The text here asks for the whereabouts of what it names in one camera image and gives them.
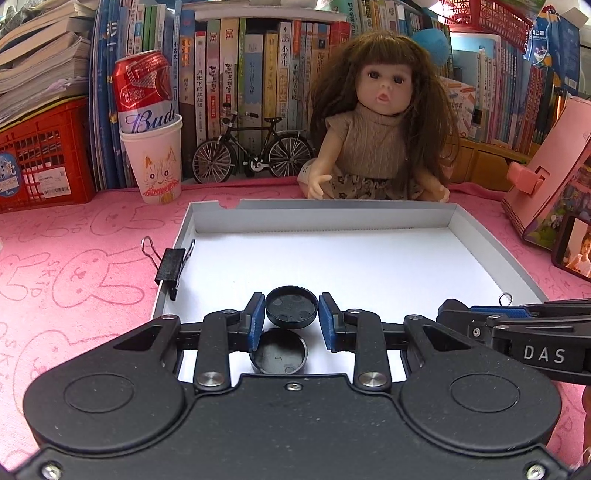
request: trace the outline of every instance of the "pink tablecloth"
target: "pink tablecloth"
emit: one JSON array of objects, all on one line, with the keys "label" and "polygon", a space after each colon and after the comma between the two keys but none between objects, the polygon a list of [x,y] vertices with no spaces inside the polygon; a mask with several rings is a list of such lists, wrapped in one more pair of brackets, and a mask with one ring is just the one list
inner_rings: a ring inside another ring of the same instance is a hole
[{"label": "pink tablecloth", "polygon": [[[189,187],[167,206],[114,191],[87,205],[0,215],[0,462],[13,468],[36,450],[21,408],[36,376],[150,319],[155,271],[139,249],[143,236],[160,251],[172,245],[189,202],[232,207],[240,198],[298,197],[292,179],[259,180]],[[450,200],[488,228],[551,299],[591,296],[591,284],[551,266],[548,252],[521,243],[494,199],[498,194],[464,185]],[[563,414],[550,448],[573,464],[583,439],[582,387],[559,388]]]}]

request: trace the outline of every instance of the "red beer can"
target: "red beer can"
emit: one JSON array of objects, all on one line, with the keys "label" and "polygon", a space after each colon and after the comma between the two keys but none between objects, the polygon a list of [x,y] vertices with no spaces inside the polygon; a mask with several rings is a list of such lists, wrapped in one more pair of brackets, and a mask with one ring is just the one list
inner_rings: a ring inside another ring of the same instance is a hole
[{"label": "red beer can", "polygon": [[140,133],[174,122],[170,65],[159,50],[117,60],[113,89],[122,132]]}]

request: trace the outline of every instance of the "red book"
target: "red book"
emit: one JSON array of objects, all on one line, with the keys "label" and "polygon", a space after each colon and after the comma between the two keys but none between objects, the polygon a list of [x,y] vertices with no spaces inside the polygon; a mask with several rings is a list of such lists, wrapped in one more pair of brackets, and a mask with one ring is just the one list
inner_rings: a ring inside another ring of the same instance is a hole
[{"label": "red book", "polygon": [[351,24],[349,22],[335,22],[330,25],[329,56],[330,53],[342,43],[348,42],[351,36]]}]

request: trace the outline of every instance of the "basket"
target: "basket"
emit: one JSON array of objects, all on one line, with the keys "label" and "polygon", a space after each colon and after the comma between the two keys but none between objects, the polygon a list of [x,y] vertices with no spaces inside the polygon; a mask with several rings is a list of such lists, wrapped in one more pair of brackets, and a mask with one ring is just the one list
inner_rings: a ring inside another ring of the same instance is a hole
[{"label": "basket", "polygon": [[495,0],[441,0],[452,32],[492,33],[525,51],[533,23]]},{"label": "basket", "polygon": [[0,213],[92,200],[88,131],[87,97],[0,131]]}]

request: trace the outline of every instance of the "blue ball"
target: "blue ball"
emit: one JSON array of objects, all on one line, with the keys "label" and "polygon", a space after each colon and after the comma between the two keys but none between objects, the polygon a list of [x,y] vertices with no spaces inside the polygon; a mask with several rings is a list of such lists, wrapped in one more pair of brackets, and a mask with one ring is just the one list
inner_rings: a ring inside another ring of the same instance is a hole
[{"label": "blue ball", "polygon": [[412,39],[431,55],[433,63],[443,67],[449,58],[450,49],[445,34],[436,28],[428,28],[416,32]]}]

